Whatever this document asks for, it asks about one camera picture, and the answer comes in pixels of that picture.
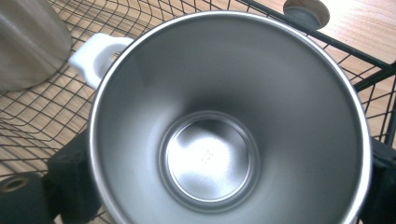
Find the black wire rack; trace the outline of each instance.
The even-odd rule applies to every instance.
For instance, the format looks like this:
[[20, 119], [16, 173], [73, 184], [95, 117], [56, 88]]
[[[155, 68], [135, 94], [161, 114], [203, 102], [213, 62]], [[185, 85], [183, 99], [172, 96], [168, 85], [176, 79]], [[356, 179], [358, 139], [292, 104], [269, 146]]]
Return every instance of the black wire rack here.
[[[173, 18], [206, 10], [238, 10], [287, 23], [325, 49], [359, 93], [372, 137], [394, 147], [396, 65], [304, 28], [253, 0], [49, 0], [71, 31], [72, 53], [91, 35], [137, 38]], [[24, 91], [0, 92], [0, 181], [18, 173], [44, 175], [46, 161], [87, 126], [94, 90], [68, 63]], [[111, 223], [101, 209], [94, 223]]]

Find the wire basket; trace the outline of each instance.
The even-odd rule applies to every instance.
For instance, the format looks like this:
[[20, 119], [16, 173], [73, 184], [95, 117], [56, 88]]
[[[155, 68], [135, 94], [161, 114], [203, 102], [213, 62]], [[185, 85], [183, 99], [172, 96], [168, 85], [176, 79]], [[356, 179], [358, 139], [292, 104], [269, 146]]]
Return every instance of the wire basket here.
[[[71, 31], [72, 51], [91, 35], [137, 38], [152, 27], [185, 14], [237, 10], [283, 21], [325, 49], [359, 92], [371, 135], [395, 146], [396, 69], [322, 33], [306, 30], [252, 0], [49, 0]], [[87, 126], [94, 90], [65, 63], [42, 84], [0, 92], [0, 181], [17, 173], [44, 175], [46, 161]], [[110, 223], [102, 209], [95, 223]]]

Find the white handle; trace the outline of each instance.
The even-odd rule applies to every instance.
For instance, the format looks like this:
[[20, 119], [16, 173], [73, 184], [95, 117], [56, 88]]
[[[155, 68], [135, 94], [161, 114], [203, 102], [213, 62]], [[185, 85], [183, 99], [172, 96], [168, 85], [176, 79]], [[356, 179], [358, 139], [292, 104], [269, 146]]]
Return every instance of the white handle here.
[[69, 59], [70, 65], [85, 81], [97, 89], [107, 69], [113, 63], [114, 53], [123, 51], [134, 40], [105, 34], [91, 36]]

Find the wooden surface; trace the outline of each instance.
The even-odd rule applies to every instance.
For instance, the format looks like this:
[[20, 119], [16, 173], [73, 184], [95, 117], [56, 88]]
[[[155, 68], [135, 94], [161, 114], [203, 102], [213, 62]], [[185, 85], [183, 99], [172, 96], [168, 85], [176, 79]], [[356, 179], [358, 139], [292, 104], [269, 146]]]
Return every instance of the wooden surface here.
[[[258, 0], [283, 13], [285, 0]], [[396, 61], [395, 0], [321, 0], [330, 21], [320, 31], [384, 62]]]

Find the metal surface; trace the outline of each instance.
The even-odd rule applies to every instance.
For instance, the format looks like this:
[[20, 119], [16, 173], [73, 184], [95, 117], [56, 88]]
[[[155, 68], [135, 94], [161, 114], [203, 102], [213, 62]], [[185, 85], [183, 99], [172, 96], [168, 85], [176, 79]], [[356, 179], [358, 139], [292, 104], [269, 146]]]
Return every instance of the metal surface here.
[[248, 131], [226, 114], [203, 111], [176, 122], [162, 143], [163, 180], [182, 203], [209, 212], [236, 206], [258, 177]]
[[329, 9], [319, 0], [287, 0], [283, 4], [283, 14], [310, 30], [321, 29], [330, 20]]
[[69, 56], [70, 32], [46, 0], [3, 1], [0, 30], [0, 91], [46, 80]]
[[[166, 133], [203, 111], [243, 124], [257, 145], [257, 182], [221, 212], [181, 203], [161, 172]], [[288, 26], [238, 12], [189, 15], [138, 38], [99, 87], [90, 148], [103, 202], [118, 222], [347, 223], [370, 175], [365, 117], [336, 63]], [[226, 200], [244, 185], [221, 179], [231, 190], [195, 194]]]

